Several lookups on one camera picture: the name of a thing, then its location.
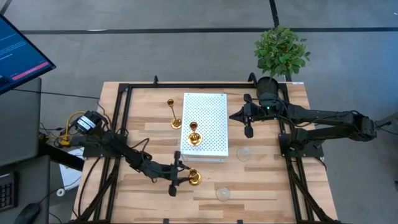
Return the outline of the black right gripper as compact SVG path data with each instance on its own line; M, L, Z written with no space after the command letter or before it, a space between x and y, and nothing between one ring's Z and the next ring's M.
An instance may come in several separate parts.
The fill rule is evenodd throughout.
M238 112L233 113L229 119L244 123L244 134L247 138L252 138L254 136L254 131L251 123L254 121L259 121L265 117L264 110L252 102L250 94L244 94L244 101L246 104L241 107Z

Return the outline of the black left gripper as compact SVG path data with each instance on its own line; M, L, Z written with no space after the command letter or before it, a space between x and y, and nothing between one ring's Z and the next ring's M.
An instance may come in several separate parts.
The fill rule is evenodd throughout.
M171 181L169 185L169 195L175 197L177 194L177 186L183 182L188 182L189 177L178 179L178 166L182 170L190 170L189 166L186 166L183 162L180 162L180 151L174 153L174 163L171 165L159 164L158 162L152 162L152 168L154 168L157 178L163 178Z

